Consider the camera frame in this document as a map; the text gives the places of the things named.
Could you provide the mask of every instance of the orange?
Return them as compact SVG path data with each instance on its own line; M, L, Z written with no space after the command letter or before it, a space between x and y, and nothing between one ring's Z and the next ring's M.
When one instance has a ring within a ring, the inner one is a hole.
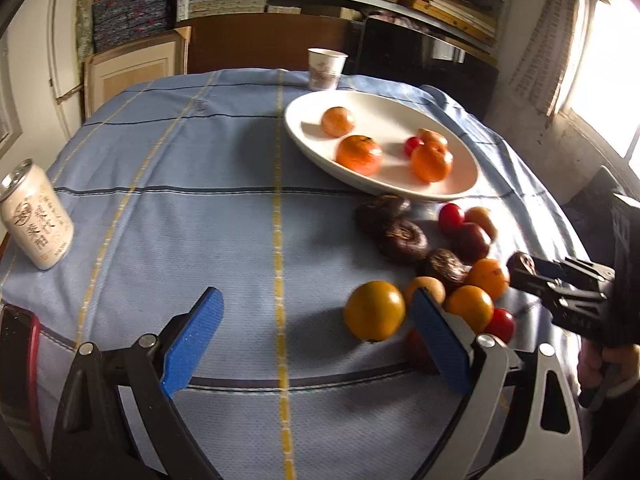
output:
M354 290L342 311L344 322L362 341L384 341L404 320L404 299L395 285L369 282Z
M409 282L409 285L406 286L404 290L404 302L409 305L411 303L411 298L414 296L415 289L419 286L423 286L426 288L429 293L433 296L433 299L436 300L439 304L442 304L445 297L444 285L440 280L436 280L436 278L430 278L428 276L418 276Z
M334 106L322 114L320 127L328 136L341 137L353 131L356 127L356 121L347 108Z
M494 242L498 237L498 228L495 226L491 218L491 210L482 206L472 207L465 211L465 222L478 224L484 232L489 235L491 241Z
M335 161L351 171L369 176L380 168L382 150L371 137L350 135L338 144Z
M427 130L426 128L420 128L416 135L420 137L424 142L439 142L445 148L449 147L449 141L445 138L445 136L436 133L432 130Z
M439 142L425 142L411 154L411 168L424 182L439 182L447 177L453 155Z
M500 261L483 258L471 267L465 285L478 286L495 301L509 288L509 278L509 269Z
M460 316L471 330L479 334L494 315L494 303L481 288L463 285L455 290L444 304L444 310Z

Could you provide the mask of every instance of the smartphone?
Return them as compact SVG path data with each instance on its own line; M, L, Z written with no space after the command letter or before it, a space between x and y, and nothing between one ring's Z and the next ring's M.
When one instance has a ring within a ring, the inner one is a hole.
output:
M48 470L36 389L40 321L6 304L0 321L0 414L29 458Z

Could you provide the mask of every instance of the bright window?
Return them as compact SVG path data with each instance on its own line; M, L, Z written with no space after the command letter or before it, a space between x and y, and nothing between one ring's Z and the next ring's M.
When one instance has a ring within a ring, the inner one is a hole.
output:
M640 176L640 12L628 0L591 0L568 106Z

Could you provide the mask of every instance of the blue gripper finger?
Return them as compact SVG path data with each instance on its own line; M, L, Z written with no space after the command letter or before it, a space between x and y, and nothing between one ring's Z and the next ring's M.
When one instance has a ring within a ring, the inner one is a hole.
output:
M462 318L445 313L431 294L422 287L414 292L409 316L414 320L447 386L455 392L466 395L471 388L471 380L469 355L464 344L470 343L469 338L473 341L474 334L471 329L460 323L464 323ZM456 328L458 334L449 325L446 317L459 325ZM461 342L459 336L462 336L465 341Z
M184 388L193 375L225 311L222 292L210 286L191 309L189 319L164 355L160 384L168 397Z

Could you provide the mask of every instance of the window curtain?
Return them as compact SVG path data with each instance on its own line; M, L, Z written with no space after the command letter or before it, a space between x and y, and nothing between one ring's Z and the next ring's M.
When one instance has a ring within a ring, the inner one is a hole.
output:
M529 44L509 82L516 94L551 116L556 109L560 85L578 13L578 0L546 0Z

